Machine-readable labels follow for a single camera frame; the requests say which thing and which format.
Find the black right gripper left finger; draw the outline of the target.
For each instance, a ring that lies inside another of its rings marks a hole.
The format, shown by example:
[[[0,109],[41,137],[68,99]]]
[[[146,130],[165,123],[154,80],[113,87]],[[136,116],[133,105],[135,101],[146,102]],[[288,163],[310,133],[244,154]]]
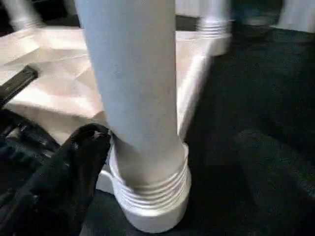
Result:
[[[1,195],[1,235],[79,235],[110,147],[105,126],[78,128],[21,187]]]

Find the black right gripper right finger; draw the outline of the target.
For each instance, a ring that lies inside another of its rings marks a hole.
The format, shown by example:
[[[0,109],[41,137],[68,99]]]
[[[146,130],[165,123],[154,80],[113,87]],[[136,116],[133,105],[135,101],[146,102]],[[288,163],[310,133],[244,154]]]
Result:
[[[233,137],[265,236],[314,235],[315,163],[257,130]]]

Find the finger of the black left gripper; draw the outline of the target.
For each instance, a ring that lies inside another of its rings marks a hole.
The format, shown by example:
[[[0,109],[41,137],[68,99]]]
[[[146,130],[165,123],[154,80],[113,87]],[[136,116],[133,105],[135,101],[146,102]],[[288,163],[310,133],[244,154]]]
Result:
[[[11,110],[0,111],[0,161],[32,171],[60,148],[40,125]]]
[[[30,66],[25,66],[20,72],[0,86],[0,105],[5,106],[37,78],[38,71]]]

